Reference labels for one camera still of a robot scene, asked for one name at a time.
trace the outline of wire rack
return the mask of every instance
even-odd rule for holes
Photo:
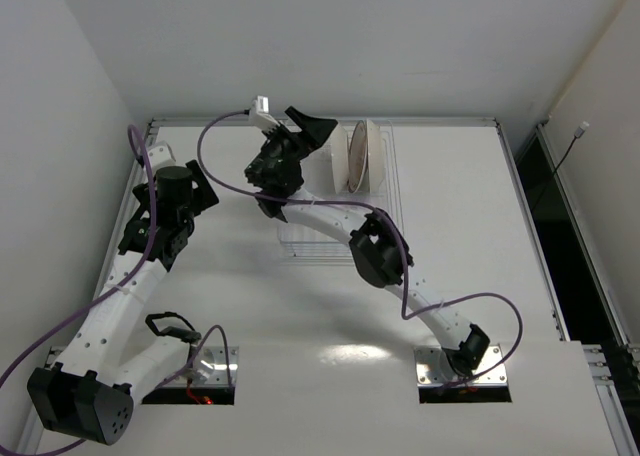
[[[385,178],[375,192],[349,193],[346,189],[336,194],[331,171],[331,150],[329,145],[312,153],[302,164],[304,187],[323,199],[359,201],[384,209],[394,220],[400,231],[404,230],[402,204],[394,145],[393,125],[380,123],[383,142]],[[354,124],[344,124],[349,142]],[[313,264],[353,264],[349,248],[313,229],[298,224],[278,224],[278,239],[289,262]]]

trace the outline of black bracket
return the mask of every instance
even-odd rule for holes
[[[110,387],[96,376],[65,373],[60,363],[33,371],[27,391],[46,429],[107,445],[120,439],[133,412],[130,385]]]
[[[189,161],[184,167],[170,166],[159,169],[154,184],[157,230],[148,259],[160,259],[169,271],[194,231],[195,217],[205,209],[218,204],[219,199],[195,160]],[[127,251],[144,252],[149,239],[151,222],[145,216],[149,211],[149,184],[136,186],[133,194],[140,205],[127,223],[124,236],[118,245],[120,254]]]
[[[478,368],[491,343],[489,336],[479,326],[471,324],[470,328],[471,333],[463,343],[460,343],[458,349],[442,348],[451,368],[460,376],[465,377],[471,376],[473,370]]]
[[[338,126],[335,119],[307,116],[294,107],[285,114],[300,128],[292,132],[283,124],[265,133],[267,140],[260,153],[244,170],[249,183],[260,188],[260,194],[286,199],[302,187],[300,162],[319,149]],[[258,198],[260,209],[270,218],[284,221],[281,208],[285,203],[265,201]]]
[[[409,266],[413,266],[409,245],[401,237],[402,248],[398,247],[388,223],[379,214],[369,213],[365,218],[366,221],[360,229],[351,231],[351,240],[349,241],[349,249],[351,249],[358,274],[376,288],[402,284],[400,251],[405,252],[407,263]]]

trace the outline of white table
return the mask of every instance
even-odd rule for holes
[[[200,129],[161,126],[158,139],[184,163]],[[243,169],[262,140],[252,128],[216,128],[206,163],[248,187]],[[251,198],[216,188],[221,203],[196,220],[149,312],[179,311],[201,331],[223,325],[240,347],[235,405],[141,406],[116,446],[74,453],[616,454],[581,345],[559,340],[496,128],[408,122],[395,125],[395,143],[405,237],[432,287],[446,298],[495,291],[522,312],[524,340],[507,363],[512,403],[419,404],[412,349],[434,343],[429,330],[403,321],[399,301],[353,266],[283,264],[275,222]],[[461,310],[509,348],[516,323],[506,305]],[[132,339],[151,341],[142,322]],[[39,451],[67,440],[45,432]]]

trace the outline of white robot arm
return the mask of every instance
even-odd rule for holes
[[[360,276],[401,300],[404,278],[408,278],[407,306],[414,312],[437,305],[438,299],[429,290],[426,273],[414,265],[409,246],[402,240],[399,247],[396,239],[399,233],[395,228],[390,229],[392,223],[388,218],[378,214],[384,211],[375,209],[363,213],[355,208],[345,209],[348,202],[340,202],[338,206],[337,202],[322,201],[304,190],[300,162],[324,145],[333,132],[344,132],[344,128],[334,119],[313,118],[290,107],[285,113],[300,129],[292,132],[266,114],[267,111],[266,98],[256,98],[249,111],[249,121],[262,130],[267,140],[245,169],[247,180],[261,189],[255,197],[265,215],[307,226],[347,245]],[[409,265],[408,274],[404,274],[401,252]],[[461,376],[471,376],[489,347],[488,336],[451,307],[424,311],[417,317],[431,329],[451,367]]]
[[[165,378],[188,361],[201,335],[193,328],[159,331],[146,350],[121,361],[123,350],[145,304],[187,245],[194,219],[218,203],[196,161],[177,166],[166,143],[149,148],[154,180],[134,188],[139,208],[127,223],[102,293],[128,276],[150,239],[149,184],[156,187],[157,228],[147,260],[128,283],[91,309],[71,343],[50,369],[36,368],[27,390],[45,428],[113,444],[124,433],[131,413]]]
[[[291,199],[319,200],[308,191],[301,189]],[[363,212],[320,205],[287,204],[282,208],[282,214],[287,222],[301,224],[329,236],[336,241],[349,246],[351,233],[359,231],[366,222]],[[438,300],[427,281],[416,265],[409,272],[409,307],[417,311],[437,303]],[[384,287],[391,294],[402,300],[402,286],[390,284]],[[457,350],[461,342],[469,337],[471,322],[453,308],[441,308],[438,311],[427,311],[417,316],[433,332],[440,345],[445,349]]]

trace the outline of purple cable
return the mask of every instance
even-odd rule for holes
[[[216,178],[213,174],[211,174],[211,172],[207,169],[207,167],[204,164],[203,158],[202,158],[202,143],[204,142],[204,137],[206,136],[207,132],[216,124],[218,124],[220,121],[233,117],[233,116],[239,116],[239,115],[248,115],[249,111],[248,110],[244,110],[244,111],[233,111],[230,113],[226,113],[223,114],[221,116],[218,116],[216,119],[214,119],[213,121],[211,121],[209,124],[207,124],[204,129],[202,130],[202,132],[200,133],[200,137],[198,138],[198,144],[197,144],[197,148],[196,148],[196,152],[197,152],[197,158],[198,158],[198,163],[200,164],[200,168],[202,169],[202,171],[204,172],[204,174],[207,175],[207,177],[209,179],[211,179],[213,182],[215,182],[216,184],[222,186],[223,188],[226,188],[230,191],[234,191],[236,193],[239,194],[244,194],[245,196],[251,196],[252,198],[258,198],[258,199],[262,199],[265,201],[273,201],[276,203],[284,203],[284,204],[304,204],[304,205],[312,205],[315,204],[316,206],[356,206],[356,207],[361,207],[361,208],[365,208],[368,209],[369,211],[373,211],[374,213],[376,213],[377,215],[379,215],[384,222],[386,223],[387,227],[389,228],[389,230],[391,231],[391,234],[393,235],[393,239],[396,243],[396,245],[399,248],[403,248],[404,244],[402,243],[402,235],[400,234],[400,231],[398,230],[398,228],[396,227],[396,225],[394,224],[393,220],[387,215],[387,213],[385,213],[384,211],[376,208],[375,206],[372,206],[370,204],[367,203],[361,203],[359,201],[331,201],[331,200],[323,200],[323,201],[316,201],[316,200],[305,200],[305,199],[287,199],[287,198],[277,198],[274,196],[268,196],[266,194],[260,194],[260,193],[253,193],[251,191],[246,191],[244,189],[240,189],[240,188],[236,188],[235,186],[231,186],[230,184],[225,183],[224,181],[221,181],[220,179]],[[409,320],[412,318],[415,318],[416,316],[418,316],[419,314],[425,313],[427,311],[432,311],[434,309],[437,308],[441,308],[441,307],[449,307],[449,306],[453,306],[455,304],[458,303],[462,303],[464,301],[469,301],[471,299],[476,299],[476,298],[483,298],[483,297],[491,297],[491,298],[496,298],[499,299],[505,303],[507,303],[509,305],[509,307],[511,307],[511,309],[513,310],[513,312],[516,315],[516,319],[518,320],[518,334],[516,336],[516,339],[514,341],[513,347],[507,352],[507,354],[505,354],[503,356],[503,358],[498,361],[496,364],[494,364],[492,367],[490,367],[487,370],[484,370],[478,374],[473,375],[472,377],[469,378],[464,378],[464,379],[460,379],[458,381],[452,381],[450,383],[446,383],[445,385],[442,386],[442,388],[447,388],[447,387],[454,387],[454,386],[460,386],[463,384],[467,384],[470,381],[473,381],[474,379],[483,376],[485,374],[487,374],[490,371],[493,371],[495,368],[497,368],[498,366],[500,366],[501,364],[504,364],[515,352],[515,350],[518,348],[518,346],[520,345],[520,341],[522,340],[522,335],[524,332],[524,322],[522,320],[522,315],[520,314],[520,311],[518,311],[518,308],[516,307],[515,304],[513,304],[513,302],[511,300],[509,300],[508,298],[506,298],[505,296],[502,296],[500,294],[497,293],[475,293],[475,294],[469,294],[467,296],[462,296],[460,298],[456,298],[456,299],[452,299],[450,301],[445,302],[444,304],[441,303],[437,303],[437,304],[432,304],[430,306],[426,306],[424,308],[420,308],[416,311],[414,311],[413,313],[407,314],[407,308],[409,305],[409,264],[407,261],[407,254],[405,251],[400,251],[400,260],[402,262],[402,273],[405,275],[404,281],[403,281],[403,287],[402,287],[402,310],[400,315],[402,316],[402,319]]]
[[[133,131],[127,131],[127,139],[129,140],[129,147],[131,148],[131,152],[133,153],[133,157],[137,160],[140,157],[140,153],[136,149],[136,143],[133,141]]]
[[[124,286],[129,281],[131,281],[131,279],[137,274],[137,272],[140,271],[140,268],[142,268],[142,265],[144,265],[144,263],[147,261],[147,258],[149,257],[149,254],[151,253],[151,249],[153,248],[153,242],[156,236],[156,191],[153,185],[153,173],[151,171],[151,162],[149,161],[149,155],[147,154],[147,149],[144,144],[144,138],[142,137],[140,130],[138,130],[138,128],[136,128],[135,126],[130,125],[127,128],[127,133],[129,136],[129,141],[132,141],[132,135],[133,135],[133,137],[135,137],[135,139],[138,142],[138,146],[142,149],[141,156],[144,161],[144,168],[147,173],[147,180],[150,183],[149,184],[149,214],[150,214],[149,240],[147,241],[147,246],[144,248],[144,252],[140,257],[140,261],[138,261],[138,263],[133,267],[131,272],[127,276],[125,276],[125,278],[122,279],[122,281],[120,281],[116,286],[109,289],[106,293],[102,294],[101,296],[93,300],[90,304],[88,304],[84,308],[80,308],[79,310],[77,310],[75,313],[73,313],[67,319],[59,323],[57,326],[47,331],[40,338],[38,338],[31,346],[25,349],[16,358],[16,360],[9,365],[9,367],[5,370],[5,372],[2,373],[2,376],[0,376],[0,388],[4,386],[4,383],[6,383],[7,379],[9,378],[11,373],[15,371],[18,365],[22,363],[27,356],[33,353],[33,351],[35,351],[36,348],[38,348],[38,346],[40,346],[42,343],[44,343],[46,340],[48,340],[51,336],[56,334],[61,329],[65,328],[66,326],[69,326],[71,323],[73,323],[77,319],[80,319],[82,316],[85,316],[91,310],[91,308],[96,307],[106,299],[116,294],[118,292],[118,286]],[[54,451],[49,451],[46,453],[40,453],[38,456],[58,456],[59,454],[63,454],[73,448],[76,448],[77,446],[82,444],[84,441],[85,441],[84,439],[79,439],[78,441],[75,441],[74,443],[71,443],[68,446],[65,446],[60,449],[56,449]],[[0,445],[0,454],[4,456],[31,456],[31,455],[25,455],[22,453],[16,453],[14,451],[9,450],[8,448],[5,448],[2,445]]]

